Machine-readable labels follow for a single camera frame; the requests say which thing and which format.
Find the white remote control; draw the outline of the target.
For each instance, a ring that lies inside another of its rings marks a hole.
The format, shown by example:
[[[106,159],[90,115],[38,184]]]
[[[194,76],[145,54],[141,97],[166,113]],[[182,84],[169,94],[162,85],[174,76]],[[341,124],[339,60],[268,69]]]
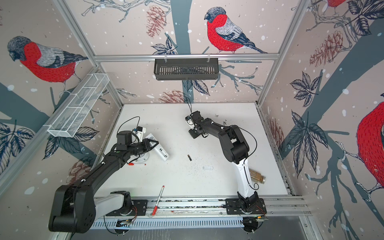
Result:
[[[153,134],[148,134],[146,136],[146,139],[150,139],[152,140],[152,142],[150,142],[151,146],[153,146],[155,143],[153,141],[158,141]],[[169,154],[167,153],[167,151],[164,149],[164,147],[158,143],[155,147],[154,147],[154,150],[157,152],[157,154],[160,156],[160,158],[163,160],[163,161],[167,161],[168,158],[169,158]]]

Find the white battery compartment cover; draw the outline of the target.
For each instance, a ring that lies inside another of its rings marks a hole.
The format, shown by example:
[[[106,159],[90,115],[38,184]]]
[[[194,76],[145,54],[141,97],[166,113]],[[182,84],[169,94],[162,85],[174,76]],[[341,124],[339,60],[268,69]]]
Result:
[[[203,166],[204,171],[212,171],[214,168],[212,166]]]

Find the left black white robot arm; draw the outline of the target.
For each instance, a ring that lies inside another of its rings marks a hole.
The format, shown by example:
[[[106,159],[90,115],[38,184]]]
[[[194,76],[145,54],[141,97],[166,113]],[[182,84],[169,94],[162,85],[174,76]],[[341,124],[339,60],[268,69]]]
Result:
[[[48,228],[51,232],[86,233],[94,221],[122,210],[125,214],[137,212],[128,191],[111,192],[95,199],[98,189],[124,165],[132,163],[131,157],[139,157],[153,150],[159,142],[143,139],[136,143],[137,135],[131,131],[117,134],[117,143],[89,173],[70,185],[60,186],[54,195]]]

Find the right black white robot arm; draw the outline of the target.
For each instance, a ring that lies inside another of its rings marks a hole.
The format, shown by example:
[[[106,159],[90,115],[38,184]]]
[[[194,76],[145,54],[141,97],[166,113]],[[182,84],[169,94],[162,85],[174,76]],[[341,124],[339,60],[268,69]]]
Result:
[[[240,209],[251,213],[260,201],[257,190],[251,186],[251,174],[248,166],[250,147],[236,125],[224,126],[212,119],[204,119],[199,111],[185,117],[190,126],[189,133],[193,139],[209,135],[219,139],[225,158],[233,165],[238,183],[238,198]]]

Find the black hanging basket shelf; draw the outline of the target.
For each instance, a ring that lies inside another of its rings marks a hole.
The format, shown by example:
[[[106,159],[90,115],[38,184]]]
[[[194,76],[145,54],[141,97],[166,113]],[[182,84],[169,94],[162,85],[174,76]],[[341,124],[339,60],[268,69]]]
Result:
[[[216,80],[219,76],[219,60],[156,59],[154,75],[158,81]]]

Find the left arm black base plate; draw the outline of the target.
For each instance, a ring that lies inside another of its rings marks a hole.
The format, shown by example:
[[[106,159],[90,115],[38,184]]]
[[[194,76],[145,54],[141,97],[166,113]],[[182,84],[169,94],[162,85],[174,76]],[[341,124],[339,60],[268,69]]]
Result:
[[[148,200],[132,200],[130,207],[121,207],[118,210],[107,214],[108,217],[135,217],[145,216],[147,212]]]

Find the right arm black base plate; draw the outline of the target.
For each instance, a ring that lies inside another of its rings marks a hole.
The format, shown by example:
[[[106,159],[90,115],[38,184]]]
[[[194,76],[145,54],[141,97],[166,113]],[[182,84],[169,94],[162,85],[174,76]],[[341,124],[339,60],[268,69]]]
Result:
[[[226,209],[227,215],[266,215],[267,209],[262,198],[247,204],[240,199],[225,199],[222,206]]]

